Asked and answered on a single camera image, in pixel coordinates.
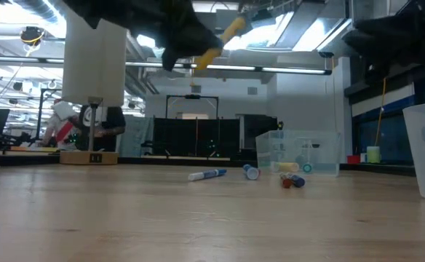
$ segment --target wooden table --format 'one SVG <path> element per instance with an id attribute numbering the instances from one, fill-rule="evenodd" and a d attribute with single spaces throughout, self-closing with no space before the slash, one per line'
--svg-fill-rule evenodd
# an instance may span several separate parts
<path id="1" fill-rule="evenodd" d="M 425 261 L 415 178 L 343 172 L 285 190 L 240 169 L 0 168 L 0 262 Z"/>

